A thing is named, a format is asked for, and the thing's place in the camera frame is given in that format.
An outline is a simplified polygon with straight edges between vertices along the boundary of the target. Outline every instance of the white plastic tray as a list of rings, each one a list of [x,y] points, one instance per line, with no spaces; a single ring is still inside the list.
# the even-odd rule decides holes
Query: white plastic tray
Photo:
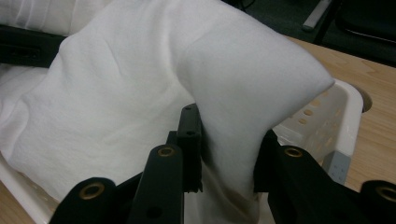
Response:
[[[282,145],[309,151],[318,161],[333,151],[351,157],[361,120],[361,95],[336,80],[333,87],[274,128]],[[0,179],[36,223],[48,223],[57,206],[49,195],[0,156]]]

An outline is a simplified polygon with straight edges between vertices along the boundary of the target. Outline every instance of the folded towel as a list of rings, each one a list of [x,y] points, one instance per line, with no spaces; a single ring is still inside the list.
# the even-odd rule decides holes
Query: folded towel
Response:
[[[115,0],[48,71],[16,86],[15,69],[0,80],[1,151],[57,200],[89,177],[141,172],[180,108],[198,104],[204,193],[186,195],[186,223],[257,222],[264,134],[333,83],[303,49],[217,0]]]

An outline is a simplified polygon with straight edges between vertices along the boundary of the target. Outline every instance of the brass screw insert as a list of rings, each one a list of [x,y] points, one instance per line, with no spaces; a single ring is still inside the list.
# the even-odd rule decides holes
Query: brass screw insert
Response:
[[[303,152],[301,152],[299,149],[293,148],[293,147],[286,148],[285,154],[290,157],[295,157],[295,158],[299,158],[299,157],[303,156]]]
[[[175,155],[176,151],[171,147],[162,147],[158,150],[158,155],[161,157],[170,157]]]
[[[80,192],[79,197],[83,200],[94,199],[101,195],[105,190],[105,185],[101,182],[93,182],[85,186]]]
[[[396,203],[396,189],[385,186],[378,186],[375,188],[376,192],[383,198],[393,203]]]

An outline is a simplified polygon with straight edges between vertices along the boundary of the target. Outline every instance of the tray hole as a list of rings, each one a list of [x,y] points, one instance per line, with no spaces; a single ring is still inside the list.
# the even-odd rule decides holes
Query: tray hole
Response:
[[[303,125],[305,125],[305,124],[308,123],[308,121],[307,121],[306,119],[299,119],[298,122],[299,122],[300,124],[303,124]]]
[[[311,101],[311,103],[309,103],[309,104],[312,106],[318,107],[318,106],[320,106],[320,100],[315,99],[315,100]]]
[[[312,116],[312,115],[314,115],[314,112],[312,110],[310,110],[310,109],[306,109],[304,111],[304,114],[307,115],[307,116]]]

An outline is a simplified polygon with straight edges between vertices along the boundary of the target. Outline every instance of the white fabric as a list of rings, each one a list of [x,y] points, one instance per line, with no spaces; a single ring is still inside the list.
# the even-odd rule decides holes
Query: white fabric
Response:
[[[55,35],[81,30],[112,0],[0,0],[0,24]]]
[[[196,102],[204,193],[187,195],[186,223],[257,222],[263,135],[333,83],[303,49],[217,0],[115,0],[48,71],[2,69],[1,151],[57,200],[89,177],[141,172]]]

